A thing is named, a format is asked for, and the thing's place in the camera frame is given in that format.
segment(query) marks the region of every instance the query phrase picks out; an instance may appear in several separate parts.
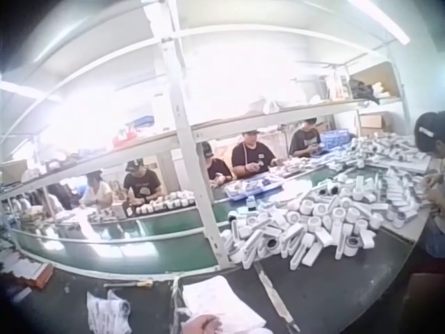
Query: fluorescent light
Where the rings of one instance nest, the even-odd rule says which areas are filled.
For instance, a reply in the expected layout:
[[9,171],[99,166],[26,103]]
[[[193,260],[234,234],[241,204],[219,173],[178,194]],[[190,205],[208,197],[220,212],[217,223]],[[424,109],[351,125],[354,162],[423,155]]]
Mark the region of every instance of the fluorescent light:
[[383,25],[400,43],[406,45],[410,42],[410,37],[386,15],[383,10],[378,8],[371,0],[349,0],[352,5],[359,8],[363,13],[369,15],[372,19]]
[[[37,100],[46,96],[46,93],[42,92],[41,90],[27,86],[19,86],[15,83],[3,81],[1,79],[0,79],[0,89]],[[48,100],[60,102],[62,101],[62,98],[57,95],[50,95],[48,96]]]

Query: shirt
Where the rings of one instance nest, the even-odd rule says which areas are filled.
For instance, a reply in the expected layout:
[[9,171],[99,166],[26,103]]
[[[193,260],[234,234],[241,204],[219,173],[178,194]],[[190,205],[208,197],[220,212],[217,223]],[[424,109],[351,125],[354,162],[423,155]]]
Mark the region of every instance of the shirt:
[[[316,129],[312,129],[310,131],[303,131],[299,129],[292,136],[289,155],[292,156],[296,151],[306,150],[310,145],[319,144],[320,142],[320,134]],[[309,158],[310,154],[305,153],[300,155],[300,157]]]
[[257,146],[254,149],[248,148],[244,143],[239,143],[232,151],[233,167],[245,166],[252,162],[256,162],[260,165],[258,172],[250,173],[246,176],[268,172],[270,163],[273,159],[275,159],[275,155],[270,148],[259,141],[257,141]]
[[156,193],[156,189],[161,185],[158,175],[150,169],[145,171],[142,177],[134,177],[127,174],[124,179],[124,188],[133,189],[134,197],[145,198]]
[[83,193],[82,199],[80,203],[85,204],[87,202],[94,202],[96,200],[104,200],[105,197],[112,193],[111,187],[105,181],[99,182],[99,188],[97,193],[95,193],[94,189],[91,186],[87,186],[85,193]]
[[207,173],[209,174],[209,179],[216,179],[216,173],[223,174],[224,176],[232,176],[229,167],[221,159],[212,159],[210,167],[207,168]]

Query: hair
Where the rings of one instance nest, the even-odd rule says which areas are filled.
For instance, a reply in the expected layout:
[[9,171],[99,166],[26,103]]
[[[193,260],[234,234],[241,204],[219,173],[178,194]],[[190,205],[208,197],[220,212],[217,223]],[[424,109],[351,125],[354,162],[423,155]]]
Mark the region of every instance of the hair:
[[317,117],[308,118],[308,119],[305,120],[305,122],[307,124],[314,125],[315,123],[317,123]]
[[445,111],[420,115],[414,126],[414,137],[419,151],[425,153],[434,152],[436,141],[445,143],[444,125]]

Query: white t-shirt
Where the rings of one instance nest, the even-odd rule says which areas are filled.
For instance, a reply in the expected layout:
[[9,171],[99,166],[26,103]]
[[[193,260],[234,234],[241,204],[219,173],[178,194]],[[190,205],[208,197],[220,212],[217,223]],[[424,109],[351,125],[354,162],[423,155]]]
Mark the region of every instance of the white t-shirt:
[[112,193],[111,187],[105,181],[100,181],[97,193],[95,193],[94,189],[91,186],[87,186],[85,193],[80,200],[80,203],[85,204],[89,201],[94,202],[95,200],[104,200],[106,195],[108,195],[109,193]]

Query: pile of white parts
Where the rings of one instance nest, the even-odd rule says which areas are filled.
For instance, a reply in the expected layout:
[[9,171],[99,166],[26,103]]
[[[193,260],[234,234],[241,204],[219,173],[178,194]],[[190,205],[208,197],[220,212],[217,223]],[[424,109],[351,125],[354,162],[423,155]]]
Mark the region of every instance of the pile of white parts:
[[[411,150],[408,145],[394,147],[393,142],[400,137],[385,140],[390,150],[399,151],[398,156],[393,155],[395,159],[400,159],[400,154],[406,157]],[[386,147],[383,143],[353,141],[337,155],[337,161],[330,163],[340,164],[340,159],[347,158],[348,166],[363,168],[365,161],[375,160],[386,150],[379,146]],[[384,220],[402,228],[417,217],[419,208],[429,205],[422,196],[422,177],[395,168],[367,179],[363,176],[353,179],[347,173],[340,173],[334,180],[327,180],[288,202],[261,203],[257,211],[247,214],[230,212],[231,230],[223,231],[221,237],[231,261],[242,263],[244,269],[249,269],[255,260],[278,254],[282,258],[291,257],[291,270],[300,264],[311,267],[321,251],[330,246],[337,247],[337,260],[343,255],[355,256],[359,248],[374,248],[376,231]]]

